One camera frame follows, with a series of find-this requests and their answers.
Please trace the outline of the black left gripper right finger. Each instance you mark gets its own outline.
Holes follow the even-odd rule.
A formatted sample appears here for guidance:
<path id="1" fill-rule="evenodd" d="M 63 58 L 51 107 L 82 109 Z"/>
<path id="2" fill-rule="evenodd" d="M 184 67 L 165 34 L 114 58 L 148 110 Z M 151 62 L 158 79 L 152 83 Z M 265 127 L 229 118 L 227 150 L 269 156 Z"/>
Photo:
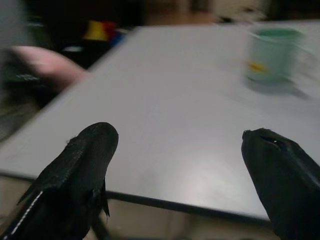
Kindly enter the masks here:
<path id="1" fill-rule="evenodd" d="M 246 130 L 241 154 L 282 240 L 320 238 L 320 166 L 299 144 L 270 129 Z"/>

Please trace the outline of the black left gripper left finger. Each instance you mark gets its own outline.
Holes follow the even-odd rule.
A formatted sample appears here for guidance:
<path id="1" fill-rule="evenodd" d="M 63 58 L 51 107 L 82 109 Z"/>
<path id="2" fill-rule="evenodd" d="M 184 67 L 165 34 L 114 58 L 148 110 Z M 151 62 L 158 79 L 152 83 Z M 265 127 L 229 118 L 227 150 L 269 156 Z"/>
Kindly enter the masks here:
<path id="1" fill-rule="evenodd" d="M 82 240 L 109 214 L 106 173 L 119 134 L 97 122 L 71 138 L 19 198 L 0 226 L 3 240 Z"/>

